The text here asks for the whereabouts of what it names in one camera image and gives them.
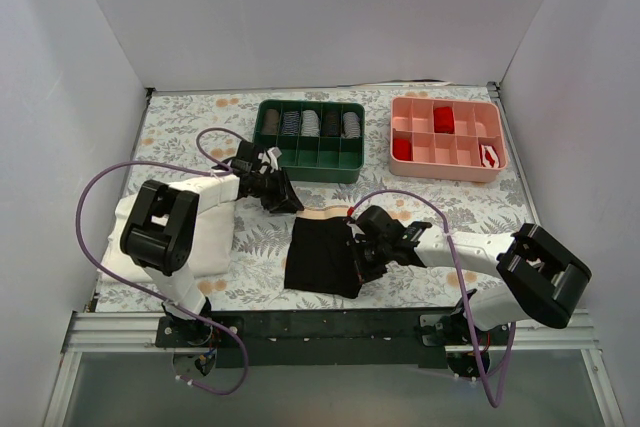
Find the black underwear beige waistband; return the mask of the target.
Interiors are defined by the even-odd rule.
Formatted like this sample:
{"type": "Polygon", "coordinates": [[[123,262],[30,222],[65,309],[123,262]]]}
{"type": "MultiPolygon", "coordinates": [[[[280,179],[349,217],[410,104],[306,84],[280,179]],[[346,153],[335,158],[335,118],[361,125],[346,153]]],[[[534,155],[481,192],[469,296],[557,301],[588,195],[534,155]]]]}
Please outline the black underwear beige waistband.
{"type": "Polygon", "coordinates": [[[346,206],[305,209],[294,221],[286,256],[284,287],[355,299],[361,289],[346,206]]]}

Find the pink divided organizer tray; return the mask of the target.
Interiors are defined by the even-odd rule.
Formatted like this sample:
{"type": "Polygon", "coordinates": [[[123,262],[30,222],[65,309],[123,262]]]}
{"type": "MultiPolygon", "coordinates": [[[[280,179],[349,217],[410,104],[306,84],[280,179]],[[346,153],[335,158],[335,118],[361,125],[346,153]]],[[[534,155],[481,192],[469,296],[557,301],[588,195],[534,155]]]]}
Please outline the pink divided organizer tray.
{"type": "Polygon", "coordinates": [[[490,183],[508,165],[501,117],[490,102],[396,97],[391,103],[390,127],[389,169],[397,176],[490,183]],[[442,106],[453,108],[454,134],[434,132],[433,110],[442,106]],[[395,138],[411,141],[410,162],[393,157],[395,138]],[[496,148],[499,168],[481,165],[480,144],[496,148]]]}

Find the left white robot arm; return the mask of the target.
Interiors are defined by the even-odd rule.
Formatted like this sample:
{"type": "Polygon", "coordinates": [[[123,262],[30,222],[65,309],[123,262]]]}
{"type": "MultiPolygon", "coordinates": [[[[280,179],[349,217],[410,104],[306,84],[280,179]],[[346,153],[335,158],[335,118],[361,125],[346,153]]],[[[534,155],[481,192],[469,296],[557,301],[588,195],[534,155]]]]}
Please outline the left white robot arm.
{"type": "Polygon", "coordinates": [[[120,251],[151,278],[163,308],[181,319],[178,334],[193,347],[205,345],[213,333],[206,296],[189,266],[193,251],[206,260],[220,260],[222,246],[214,235],[232,227],[235,203],[260,200],[271,214],[295,214],[303,205],[281,166],[277,147],[242,141],[224,170],[190,178],[181,184],[155,180],[143,183],[123,226],[120,251]]]}

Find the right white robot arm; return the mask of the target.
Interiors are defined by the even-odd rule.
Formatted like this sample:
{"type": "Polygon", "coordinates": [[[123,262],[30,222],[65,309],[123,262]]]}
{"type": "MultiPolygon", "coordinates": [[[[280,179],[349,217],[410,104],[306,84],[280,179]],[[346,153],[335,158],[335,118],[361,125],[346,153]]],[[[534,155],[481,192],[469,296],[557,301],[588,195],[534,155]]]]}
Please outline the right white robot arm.
{"type": "Polygon", "coordinates": [[[468,295],[452,320],[454,336],[475,344],[489,330],[532,319],[546,327],[567,327],[590,269],[539,225],[525,223],[514,234],[448,233],[429,222],[403,225],[379,206],[352,220],[350,242],[356,275],[364,283],[380,278],[389,263],[460,268],[502,281],[468,295]]]}

